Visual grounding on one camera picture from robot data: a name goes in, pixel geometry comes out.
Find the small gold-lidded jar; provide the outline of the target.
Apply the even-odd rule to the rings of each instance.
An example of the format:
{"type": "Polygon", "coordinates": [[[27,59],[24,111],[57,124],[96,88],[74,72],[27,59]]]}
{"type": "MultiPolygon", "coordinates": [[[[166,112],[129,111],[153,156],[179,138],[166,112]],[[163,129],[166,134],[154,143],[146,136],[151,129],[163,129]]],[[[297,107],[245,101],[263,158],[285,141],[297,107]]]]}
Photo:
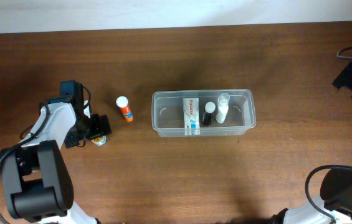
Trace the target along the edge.
{"type": "Polygon", "coordinates": [[[106,136],[100,136],[99,138],[92,139],[91,142],[96,144],[97,146],[102,146],[106,143],[107,138],[106,136]]]}

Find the orange effervescent tablet tube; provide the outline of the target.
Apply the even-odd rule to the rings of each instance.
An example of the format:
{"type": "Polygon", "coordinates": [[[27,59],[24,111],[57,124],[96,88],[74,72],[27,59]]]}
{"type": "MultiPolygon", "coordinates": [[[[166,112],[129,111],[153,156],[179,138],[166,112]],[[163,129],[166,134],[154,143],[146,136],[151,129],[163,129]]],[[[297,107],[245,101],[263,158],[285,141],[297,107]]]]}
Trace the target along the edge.
{"type": "Polygon", "coordinates": [[[127,122],[133,121],[133,115],[128,104],[128,98],[125,96],[119,96],[116,100],[117,107],[119,107],[123,117],[127,122]]]}

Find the white blue medicine box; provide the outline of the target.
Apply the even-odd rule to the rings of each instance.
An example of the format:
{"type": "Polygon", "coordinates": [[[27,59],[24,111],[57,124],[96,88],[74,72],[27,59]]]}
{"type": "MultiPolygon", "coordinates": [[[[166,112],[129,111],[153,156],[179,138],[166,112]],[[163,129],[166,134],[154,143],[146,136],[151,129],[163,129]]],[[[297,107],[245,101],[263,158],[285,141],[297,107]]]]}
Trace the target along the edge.
{"type": "Polygon", "coordinates": [[[184,134],[186,136],[200,135],[199,98],[184,98],[184,134]]]}

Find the black bottle white cap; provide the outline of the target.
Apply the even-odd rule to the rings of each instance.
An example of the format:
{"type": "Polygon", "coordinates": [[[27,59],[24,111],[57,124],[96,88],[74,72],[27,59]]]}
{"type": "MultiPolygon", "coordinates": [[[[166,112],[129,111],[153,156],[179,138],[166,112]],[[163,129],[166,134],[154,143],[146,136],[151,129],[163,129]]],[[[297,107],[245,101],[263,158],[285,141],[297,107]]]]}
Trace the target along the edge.
{"type": "Polygon", "coordinates": [[[209,101],[206,103],[204,107],[204,113],[203,113],[203,118],[202,118],[202,123],[205,126],[210,126],[212,124],[212,121],[215,117],[215,110],[216,110],[216,105],[209,101]]]}

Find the white spray bottle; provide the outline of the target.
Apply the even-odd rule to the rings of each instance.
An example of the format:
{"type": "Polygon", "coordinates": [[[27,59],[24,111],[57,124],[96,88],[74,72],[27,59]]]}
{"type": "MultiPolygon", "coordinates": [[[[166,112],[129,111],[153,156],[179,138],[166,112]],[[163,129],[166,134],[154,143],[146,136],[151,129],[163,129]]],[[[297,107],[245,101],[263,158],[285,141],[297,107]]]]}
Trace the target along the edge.
{"type": "Polygon", "coordinates": [[[219,124],[224,123],[228,110],[229,110],[230,95],[228,93],[222,93],[217,99],[217,114],[216,121],[219,124]]]}

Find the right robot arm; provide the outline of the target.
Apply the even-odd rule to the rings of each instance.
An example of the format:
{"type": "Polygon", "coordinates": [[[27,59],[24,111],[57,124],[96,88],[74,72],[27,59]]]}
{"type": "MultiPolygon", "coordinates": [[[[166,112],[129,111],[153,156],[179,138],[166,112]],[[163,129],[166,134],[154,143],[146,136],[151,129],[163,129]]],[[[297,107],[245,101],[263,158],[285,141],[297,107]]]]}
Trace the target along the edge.
{"type": "MultiPolygon", "coordinates": [[[[337,89],[352,90],[352,62],[335,78],[337,89]]],[[[157,91],[152,96],[153,129],[161,137],[242,135],[257,124],[253,94],[248,89],[157,91]]],[[[327,170],[320,196],[301,207],[284,209],[269,223],[351,223],[352,167],[323,165],[311,171],[305,192],[317,172],[327,170]]]]}

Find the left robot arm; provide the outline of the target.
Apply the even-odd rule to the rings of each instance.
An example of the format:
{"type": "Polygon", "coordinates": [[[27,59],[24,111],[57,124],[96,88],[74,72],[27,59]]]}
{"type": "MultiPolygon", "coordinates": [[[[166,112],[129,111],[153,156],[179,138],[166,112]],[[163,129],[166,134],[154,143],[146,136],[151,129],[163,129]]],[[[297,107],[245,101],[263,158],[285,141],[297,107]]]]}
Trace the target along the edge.
{"type": "Polygon", "coordinates": [[[40,104],[29,134],[0,152],[0,175],[7,210],[30,223],[98,223],[74,201],[73,184],[60,148],[110,134],[106,116],[92,114],[85,87],[60,84],[60,95],[40,104]]]}

